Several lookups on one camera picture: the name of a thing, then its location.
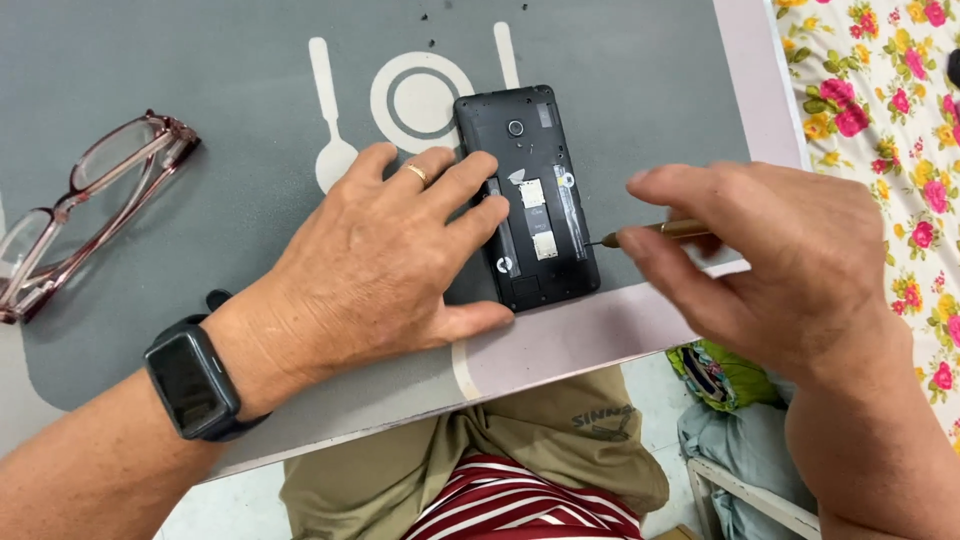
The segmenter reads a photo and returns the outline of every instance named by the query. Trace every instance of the white floor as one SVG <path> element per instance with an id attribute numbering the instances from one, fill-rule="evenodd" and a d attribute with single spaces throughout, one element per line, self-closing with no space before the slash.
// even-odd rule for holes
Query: white floor
<path id="1" fill-rule="evenodd" d="M 670 480 L 670 502 L 651 514 L 643 533 L 652 538 L 677 524 L 700 532 L 684 460 L 677 442 L 677 419 L 694 403 L 663 354 L 623 364 L 634 405 L 643 413 L 643 445 Z M 290 540 L 283 504 L 280 463 L 194 487 L 163 524 L 155 540 Z"/>

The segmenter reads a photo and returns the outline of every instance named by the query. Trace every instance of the gray table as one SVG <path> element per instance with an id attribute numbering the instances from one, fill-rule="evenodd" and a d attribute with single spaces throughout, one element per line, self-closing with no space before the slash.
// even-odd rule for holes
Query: gray table
<path id="1" fill-rule="evenodd" d="M 716 0 L 715 9 L 710 0 L 13 0 L 0 15 L 12 22 L 0 34 L 9 52 L 0 57 L 0 226 L 53 204 L 80 153 L 148 107 L 204 138 L 84 276 L 30 325 L 0 329 L 0 454 L 130 374 L 156 333 L 199 311 L 208 290 L 255 280 L 322 200 L 318 182 L 328 180 L 315 160 L 330 130 L 312 37 L 328 49 L 339 133 L 356 148 L 384 138 L 404 153 L 455 145 L 449 106 L 458 95 L 552 85 L 595 233 L 663 218 L 624 196 L 638 169 L 806 163 L 763 0 Z M 331 100 L 322 100 L 330 119 Z M 109 195 L 79 208 L 66 248 L 106 219 Z M 218 474 L 694 337 L 622 254 L 598 259 L 600 294 L 313 388 L 235 445 Z M 478 255 L 447 300 L 484 298 L 495 295 Z"/>

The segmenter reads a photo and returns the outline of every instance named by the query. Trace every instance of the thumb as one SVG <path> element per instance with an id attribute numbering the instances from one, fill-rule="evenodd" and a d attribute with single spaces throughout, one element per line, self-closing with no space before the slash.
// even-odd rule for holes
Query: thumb
<path id="1" fill-rule="evenodd" d="M 715 341 L 735 341 L 738 321 L 743 321 L 743 302 L 697 268 L 680 244 L 644 227 L 624 228 L 616 237 L 637 269 L 694 331 Z"/>
<path id="2" fill-rule="evenodd" d="M 475 302 L 444 307 L 440 321 L 438 337 L 452 343 L 507 326 L 514 322 L 514 313 L 496 302 Z"/>

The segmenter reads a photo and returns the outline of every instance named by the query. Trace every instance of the eyeglass frame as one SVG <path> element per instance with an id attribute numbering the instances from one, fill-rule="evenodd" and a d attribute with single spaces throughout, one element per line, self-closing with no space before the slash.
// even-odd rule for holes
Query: eyeglass frame
<path id="1" fill-rule="evenodd" d="M 82 189 L 78 189 L 76 187 L 77 175 L 87 158 L 105 143 L 108 143 L 112 137 L 138 122 L 147 122 L 155 127 L 154 139 L 144 144 L 138 151 L 122 160 L 97 180 Z M 90 146 L 70 171 L 70 190 L 60 197 L 51 208 L 41 207 L 24 214 L 8 232 L 8 234 L 16 233 L 16 225 L 35 211 L 43 211 L 49 217 L 43 233 L 40 234 L 34 246 L 27 252 L 27 256 L 24 257 L 19 267 L 7 280 L 6 285 L 0 279 L 0 285 L 4 285 L 0 288 L 0 291 L 2 291 L 0 292 L 0 323 L 8 325 L 15 324 L 17 321 L 23 324 L 29 323 L 53 295 L 77 273 L 81 265 L 113 238 L 130 221 L 133 215 L 159 191 L 170 176 L 177 172 L 200 142 L 201 139 L 197 136 L 197 132 L 178 119 L 173 116 L 157 115 L 153 110 L 147 109 L 142 116 L 114 129 Z M 156 154 L 163 149 L 166 149 L 166 156 L 160 164 L 161 170 L 153 181 L 147 185 L 152 176 L 150 173 L 153 171 Z M 69 220 L 70 210 L 106 189 L 141 162 L 143 167 L 140 180 L 127 203 L 114 213 L 107 223 L 73 255 L 60 262 L 37 268 L 40 258 L 53 244 L 62 226 Z M 6 239 L 6 237 L 0 239 L 0 245 Z M 17 300 L 17 296 L 29 287 L 33 287 L 33 290 Z"/>

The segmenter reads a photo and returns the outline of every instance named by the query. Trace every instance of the watch face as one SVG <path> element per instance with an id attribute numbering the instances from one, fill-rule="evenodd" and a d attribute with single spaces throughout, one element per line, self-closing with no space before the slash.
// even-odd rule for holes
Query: watch face
<path id="1" fill-rule="evenodd" d="M 181 333 L 150 351 L 147 362 L 170 414 L 183 436 L 215 422 L 226 407 L 193 336 Z"/>

